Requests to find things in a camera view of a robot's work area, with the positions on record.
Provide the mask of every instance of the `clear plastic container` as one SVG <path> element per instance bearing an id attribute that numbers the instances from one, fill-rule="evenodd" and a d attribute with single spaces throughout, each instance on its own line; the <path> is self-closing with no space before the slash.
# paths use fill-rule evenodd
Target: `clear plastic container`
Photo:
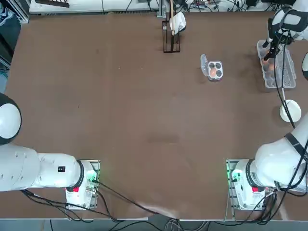
<path id="1" fill-rule="evenodd" d="M 274 78 L 274 59 L 268 59 L 263 61 L 264 56 L 268 53 L 270 45 L 263 48 L 265 40 L 260 40 L 257 43 L 257 52 L 262 66 L 263 79 L 265 81 L 266 88 L 276 88 Z M 281 88 L 282 79 L 282 63 L 283 63 L 283 47 L 280 45 L 280 52 L 276 55 L 276 78 L 278 87 Z M 284 73 L 283 73 L 283 87 L 284 88 L 295 88 L 296 86 L 296 74 L 294 69 L 294 63 L 291 58 L 289 50 L 285 49 L 285 61 L 284 61 Z"/>
<path id="2" fill-rule="evenodd" d="M 220 80 L 223 76 L 221 61 L 208 61 L 205 54 L 200 57 L 201 69 L 209 80 Z"/>

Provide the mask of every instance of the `brown table surface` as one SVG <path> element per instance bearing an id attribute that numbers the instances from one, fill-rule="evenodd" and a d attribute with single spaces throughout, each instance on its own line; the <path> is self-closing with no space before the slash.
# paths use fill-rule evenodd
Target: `brown table surface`
<path id="1" fill-rule="evenodd" d="M 6 90 L 23 115 L 14 143 L 99 159 L 102 181 L 165 215 L 223 219 L 226 159 L 253 158 L 260 145 L 291 130 L 279 118 L 277 93 L 264 89 L 256 51 L 272 14 L 186 14 L 176 54 L 162 52 L 154 14 L 33 17 L 22 28 Z M 307 48 L 290 47 L 297 86 L 286 93 L 303 114 Z M 202 53 L 222 61 L 222 81 L 203 76 Z M 34 191 L 65 201 L 60 189 Z M 104 194 L 118 218 L 149 215 Z M 20 192 L 0 195 L 1 218 L 64 217 Z M 307 206 L 307 198 L 287 196 L 287 219 L 306 220 Z M 98 210 L 105 211 L 101 201 Z"/>

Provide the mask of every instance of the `brown egg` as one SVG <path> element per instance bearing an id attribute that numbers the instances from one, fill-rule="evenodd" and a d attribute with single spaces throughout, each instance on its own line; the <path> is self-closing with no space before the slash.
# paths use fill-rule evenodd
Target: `brown egg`
<path id="1" fill-rule="evenodd" d="M 211 71 L 210 71 L 210 76 L 211 77 L 215 77 L 216 76 L 216 72 L 217 72 L 216 68 L 212 68 Z"/>
<path id="2" fill-rule="evenodd" d="M 269 71 L 274 71 L 274 64 L 269 65 Z"/>
<path id="3" fill-rule="evenodd" d="M 263 63 L 263 65 L 267 65 L 268 63 L 269 63 L 269 60 L 264 60 L 264 59 L 262 59 L 262 63 Z"/>

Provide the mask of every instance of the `plastic egg tray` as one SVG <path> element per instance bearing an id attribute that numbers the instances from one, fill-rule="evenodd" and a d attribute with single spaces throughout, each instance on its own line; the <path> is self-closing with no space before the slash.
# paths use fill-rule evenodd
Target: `plastic egg tray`
<path id="1" fill-rule="evenodd" d="M 208 78 L 209 80 L 220 80 L 223 76 L 223 69 L 221 61 L 210 61 L 208 62 Z M 211 76 L 211 70 L 215 69 L 216 74 Z"/>
<path id="2" fill-rule="evenodd" d="M 257 43 L 257 52 L 262 66 L 262 74 L 264 84 L 266 88 L 276 88 L 274 78 L 274 59 L 268 59 L 264 61 L 263 58 L 269 51 L 269 45 L 263 48 L 265 40 L 260 40 Z M 283 64 L 283 45 L 280 45 L 280 52 L 276 55 L 276 79 L 279 88 L 282 86 L 282 64 Z M 294 63 L 292 61 L 289 50 L 285 49 L 285 62 L 283 71 L 283 87 L 284 88 L 295 88 L 296 86 L 296 74 L 294 70 Z"/>

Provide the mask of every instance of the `black cable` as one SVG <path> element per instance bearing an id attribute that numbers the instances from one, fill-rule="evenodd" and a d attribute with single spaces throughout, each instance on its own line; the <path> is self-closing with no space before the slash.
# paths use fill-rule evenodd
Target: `black cable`
<path id="1" fill-rule="evenodd" d="M 275 10 L 278 10 L 280 8 L 281 4 L 277 4 Z"/>
<path id="2" fill-rule="evenodd" d="M 129 6 L 130 6 L 130 4 L 131 4 L 132 1 L 133 1 L 133 0 L 130 0 L 130 2 L 129 2 L 129 4 L 128 4 L 128 6 L 127 6 L 125 12 L 127 12 L 127 10 L 128 10 L 128 8 L 129 8 Z"/>
<path id="3" fill-rule="evenodd" d="M 244 5 L 243 5 L 243 0 L 241 0 L 241 3 L 242 3 L 241 11 L 243 11 L 243 7 L 244 7 Z"/>
<path id="4" fill-rule="evenodd" d="M 104 10 L 104 1 L 102 0 L 102 7 L 103 7 L 103 13 L 105 13 L 105 10 Z"/>
<path id="5" fill-rule="evenodd" d="M 187 3 L 188 0 L 185 1 L 185 4 Z M 182 8 L 179 10 L 179 12 L 181 12 L 181 10 L 183 9 L 183 7 L 185 6 L 185 4 L 182 5 Z M 176 11 L 176 10 L 175 10 Z"/>
<path id="6" fill-rule="evenodd" d="M 280 38 L 279 38 L 279 40 L 278 40 L 278 43 L 277 43 L 277 46 L 276 46 L 276 49 L 275 49 L 275 58 L 274 58 L 274 79 L 275 79 L 276 90 L 277 90 L 277 92 L 278 92 L 279 99 L 280 99 L 280 101 L 281 101 L 281 103 L 282 103 L 282 106 L 283 106 L 283 108 L 284 108 L 284 110 L 285 110 L 285 112 L 286 112 L 286 114 L 287 114 L 287 116 L 288 116 L 288 118 L 289 118 L 289 120 L 290 120 L 290 123 L 291 123 L 292 127 L 295 128 L 295 124 L 294 124 L 294 122 L 293 122 L 293 120 L 292 120 L 292 117 L 291 117 L 291 114 L 290 114 L 290 112 L 289 112 L 288 106 L 287 106 L 287 104 L 284 102 L 284 100 L 283 100 L 283 98 L 282 98 L 282 96 L 281 96 L 281 94 L 280 94 L 280 91 L 279 91 L 279 88 L 278 88 L 277 77 L 276 77 L 276 56 L 277 56 L 278 47 L 279 47 L 279 44 L 280 44 L 280 41 L 281 41 L 282 37 L 283 37 L 283 32 L 282 32 L 282 35 L 280 36 Z"/>
<path id="7" fill-rule="evenodd" d="M 100 192 L 100 191 L 96 191 L 97 194 L 101 197 L 101 199 L 103 200 L 103 203 L 105 205 L 105 208 L 106 208 L 106 212 L 107 214 L 110 216 L 110 219 L 113 221 L 113 222 L 117 222 L 117 223 L 120 223 L 122 221 L 118 220 L 117 218 L 113 217 L 111 214 L 110 214 L 110 211 L 109 211 L 109 208 L 108 208 L 108 205 L 107 205 L 107 202 L 105 200 L 105 197 L 103 196 L 103 194 Z"/>
<path id="8" fill-rule="evenodd" d="M 120 223 L 115 224 L 115 226 L 113 226 L 110 230 L 108 231 L 112 231 L 113 229 L 115 229 Z"/>
<path id="9" fill-rule="evenodd" d="M 269 7 L 268 7 L 268 8 L 266 8 L 266 10 L 265 10 L 265 11 L 268 11 L 268 9 L 272 6 L 272 4 L 273 4 L 273 3 L 271 3 L 271 4 L 269 5 Z"/>
<path id="10" fill-rule="evenodd" d="M 211 12 L 213 12 L 213 11 L 212 11 L 212 9 L 211 9 L 211 8 L 209 8 L 208 6 L 205 6 L 205 7 L 206 7 L 206 8 L 208 8 Z"/>
<path id="11" fill-rule="evenodd" d="M 273 219 L 273 217 L 277 214 L 279 208 L 281 207 L 281 205 L 282 205 L 282 203 L 283 203 L 283 201 L 284 201 L 284 199 L 285 199 L 285 196 L 287 195 L 287 192 L 288 192 L 288 190 L 290 189 L 291 184 L 292 184 L 292 182 L 293 182 L 293 180 L 294 180 L 294 178 L 295 178 L 295 176 L 296 176 L 296 174 L 297 174 L 297 172 L 298 172 L 298 170 L 299 170 L 299 167 L 300 167 L 301 164 L 302 164 L 302 161 L 303 161 L 303 159 L 304 159 L 304 154 L 306 153 L 307 148 L 308 148 L 308 140 L 307 140 L 307 142 L 306 142 L 304 151 L 303 151 L 303 153 L 302 153 L 302 155 L 301 155 L 301 157 L 300 157 L 300 159 L 299 159 L 299 162 L 298 162 L 298 164 L 297 164 L 297 167 L 296 167 L 296 169 L 295 169 L 295 172 L 294 172 L 294 174 L 293 174 L 293 176 L 292 176 L 292 178 L 291 178 L 291 180 L 290 180 L 290 182 L 289 182 L 289 184 L 288 184 L 288 187 L 287 187 L 286 191 L 284 192 L 284 194 L 283 194 L 283 196 L 282 196 L 282 198 L 281 198 L 281 201 L 280 201 L 280 203 L 279 203 L 278 206 L 277 206 L 276 211 L 275 211 L 274 214 L 269 218 L 269 220 L 266 222 L 266 224 L 267 224 L 268 222 L 270 222 L 270 221 Z"/>
<path id="12" fill-rule="evenodd" d="M 263 214 L 264 217 L 257 223 L 258 225 L 265 225 L 265 222 L 266 222 L 265 220 L 267 218 L 270 218 L 271 213 L 272 213 L 272 211 L 275 207 L 276 201 L 277 201 L 277 194 L 274 193 L 273 194 L 273 200 L 272 200 L 272 203 L 271 203 L 271 208 L 268 210 L 268 212 L 265 215 Z"/>
<path id="13" fill-rule="evenodd" d="M 288 31 L 288 35 L 287 35 L 287 38 L 285 40 L 285 43 L 284 43 L 284 47 L 283 47 L 283 58 L 282 58 L 282 74 L 281 74 L 281 89 L 283 90 L 283 74 L 284 74 L 284 63 L 285 63 L 285 48 L 287 46 L 287 42 L 288 42 L 288 39 L 289 39 L 289 36 L 290 36 L 290 31 Z"/>
<path id="14" fill-rule="evenodd" d="M 216 1 L 215 1 L 215 0 L 213 0 L 213 2 L 215 3 L 216 8 L 217 8 L 217 10 L 218 10 L 218 12 L 219 12 L 219 7 L 218 7 L 218 5 L 217 5 Z"/>
<path id="15" fill-rule="evenodd" d="M 50 202 L 47 202 L 47 201 L 46 201 L 47 203 L 44 203 L 44 202 L 41 202 L 41 201 L 34 200 L 33 198 L 31 198 L 31 197 L 27 194 L 26 190 L 21 190 L 21 192 L 22 192 L 28 199 L 30 199 L 31 201 L 33 201 L 33 202 L 35 202 L 35 203 L 37 203 L 37 204 L 55 207 L 56 209 L 58 209 L 59 211 L 61 211 L 64 215 L 66 215 L 66 216 L 67 216 L 69 219 L 71 219 L 72 221 L 82 221 L 82 222 L 84 222 L 84 223 L 92 223 L 92 222 L 93 222 L 93 220 L 92 220 L 92 221 L 85 221 L 85 220 L 82 219 L 80 216 L 78 216 L 74 211 L 72 211 L 71 209 L 65 208 L 65 207 L 63 207 L 63 206 L 54 205 L 54 204 L 52 204 L 52 203 L 50 203 Z M 75 218 L 71 217 L 71 216 L 68 215 L 66 212 L 62 211 L 60 208 L 62 208 L 62 209 L 64 209 L 64 210 L 67 210 L 67 211 L 73 213 L 78 219 L 75 219 Z"/>
<path id="16" fill-rule="evenodd" d="M 240 8 L 239 8 L 239 7 L 238 7 L 238 5 L 236 4 L 235 0 L 234 0 L 234 1 L 227 0 L 227 1 L 229 1 L 229 2 L 233 3 L 233 7 L 232 7 L 232 10 L 231 10 L 231 11 L 233 11 L 234 6 L 236 6 L 236 7 L 237 7 L 237 9 L 238 9 L 238 10 L 240 10 Z"/>
<path id="17" fill-rule="evenodd" d="M 304 194 L 294 194 L 292 192 L 287 191 L 288 194 L 292 195 L 292 196 L 297 196 L 297 197 L 304 197 L 307 195 L 307 192 L 305 192 Z"/>
<path id="18" fill-rule="evenodd" d="M 189 12 L 189 10 L 191 9 L 192 4 L 193 4 L 193 1 L 192 1 L 191 4 L 189 5 L 189 7 L 188 7 L 188 9 L 187 9 L 186 12 Z"/>
<path id="19" fill-rule="evenodd" d="M 149 6 L 149 8 L 150 8 L 150 11 L 152 11 L 152 8 L 151 8 L 151 6 L 150 6 L 150 0 L 146 0 L 147 1 L 147 3 L 148 3 L 148 6 Z"/>
<path id="20" fill-rule="evenodd" d="M 185 230 L 185 231 L 198 231 L 198 230 L 200 230 L 200 229 L 203 229 L 204 226 L 206 226 L 206 223 L 204 223 L 204 221 L 202 221 L 201 225 L 199 225 L 197 228 L 194 228 L 194 229 L 190 230 L 190 229 L 185 229 L 185 228 L 183 228 L 183 226 L 180 224 L 180 220 L 179 220 L 179 219 L 176 219 L 176 222 L 177 222 L 178 226 L 179 226 L 182 230 Z"/>
<path id="21" fill-rule="evenodd" d="M 209 221 L 209 222 L 208 222 L 208 225 L 207 225 L 207 228 L 206 228 L 206 230 L 205 230 L 205 231 L 208 231 L 208 230 L 209 230 L 210 225 L 211 225 L 211 221 Z"/>
<path id="22" fill-rule="evenodd" d="M 129 227 L 129 226 L 136 225 L 136 224 L 140 224 L 140 223 L 149 224 L 149 225 L 151 225 L 152 227 L 156 228 L 157 230 L 163 231 L 163 230 L 161 230 L 160 228 L 158 228 L 157 226 L 155 226 L 154 224 L 152 224 L 152 223 L 150 223 L 150 222 L 148 222 L 148 221 L 136 221 L 136 222 L 134 222 L 134 223 L 128 224 L 128 225 L 126 225 L 126 226 L 124 226 L 124 227 L 122 227 L 122 228 L 120 228 L 120 229 L 113 230 L 113 231 L 120 231 L 120 230 L 123 230 L 123 229 L 125 229 L 125 228 L 127 228 L 127 227 Z"/>
<path id="23" fill-rule="evenodd" d="M 28 192 L 30 193 L 29 196 L 37 198 L 37 199 L 40 199 L 40 200 L 44 200 L 46 202 L 50 202 L 50 203 L 53 203 L 53 204 L 59 204 L 59 205 L 65 205 L 65 206 L 70 205 L 70 206 L 74 206 L 74 207 L 85 209 L 85 210 L 90 211 L 92 213 L 101 214 L 101 215 L 104 215 L 104 216 L 106 216 L 108 218 L 111 218 L 111 217 L 108 216 L 108 214 L 105 214 L 105 213 L 102 213 L 102 212 L 99 212 L 99 211 L 96 211 L 96 210 L 93 210 L 93 209 L 90 209 L 90 208 L 85 208 L 85 207 L 82 207 L 80 205 L 75 205 L 75 204 L 72 204 L 72 203 L 58 202 L 58 201 L 49 200 L 49 199 L 44 198 L 44 197 L 36 196 L 36 195 L 34 195 L 34 193 L 32 193 L 30 191 L 28 191 Z"/>
<path id="24" fill-rule="evenodd" d="M 97 180 L 93 180 L 92 182 L 95 182 L 95 183 L 100 184 L 101 186 L 104 186 L 105 188 L 109 189 L 109 190 L 112 191 L 113 193 L 117 194 L 118 196 L 122 197 L 123 199 L 125 199 L 125 200 L 131 202 L 131 203 L 134 204 L 135 206 L 137 206 L 137 207 L 139 207 L 139 208 L 141 208 L 141 209 L 143 209 L 143 210 L 145 210 L 145 211 L 147 211 L 147 212 L 150 212 L 150 213 L 153 213 L 153 214 L 158 214 L 158 213 L 156 213 L 156 212 L 154 212 L 154 211 L 152 211 L 152 210 L 150 210 L 150 209 L 147 209 L 147 208 L 141 206 L 140 204 L 138 204 L 138 203 L 136 203 L 136 202 L 134 202 L 134 201 L 128 199 L 127 197 L 123 196 L 122 194 L 118 193 L 117 191 L 113 190 L 112 188 L 108 187 L 107 185 L 105 185 L 105 184 L 103 184 L 103 183 L 101 183 L 101 182 L 99 182 L 99 181 L 97 181 Z"/>
<path id="25" fill-rule="evenodd" d="M 200 7 L 199 7 L 199 4 L 198 4 L 198 3 L 196 3 L 196 4 L 197 4 L 197 6 L 198 6 L 199 12 L 201 13 L 201 9 L 200 9 Z"/>
<path id="26" fill-rule="evenodd" d="M 308 164 L 305 163 L 305 168 L 304 168 L 304 171 L 303 171 L 302 176 L 299 178 L 299 180 L 297 181 L 296 184 L 292 185 L 292 186 L 289 188 L 289 190 L 295 189 L 295 188 L 300 184 L 300 182 L 302 182 L 303 178 L 304 178 L 305 175 L 306 175 L 307 170 L 308 170 Z M 286 188 L 279 188 L 279 189 L 280 189 L 281 191 L 286 191 Z"/>
<path id="27" fill-rule="evenodd" d="M 49 220 L 51 231 L 53 231 L 52 222 Z"/>
<path id="28" fill-rule="evenodd" d="M 239 221 L 239 223 L 237 224 L 222 224 L 222 223 L 219 223 L 219 222 L 216 222 L 214 221 L 214 223 L 218 224 L 218 225 L 223 225 L 223 226 L 238 226 L 238 225 L 243 225 L 245 223 L 256 223 L 256 222 L 259 222 L 259 221 L 256 221 L 256 222 L 253 222 L 253 221 L 249 221 L 249 218 L 251 217 L 251 215 L 253 214 L 253 212 L 255 211 L 255 209 L 258 207 L 258 205 L 263 202 L 264 199 L 266 199 L 268 196 L 264 196 L 257 204 L 256 206 L 254 207 L 254 209 L 251 211 L 251 213 L 249 214 L 249 216 L 244 220 L 244 221 Z"/>

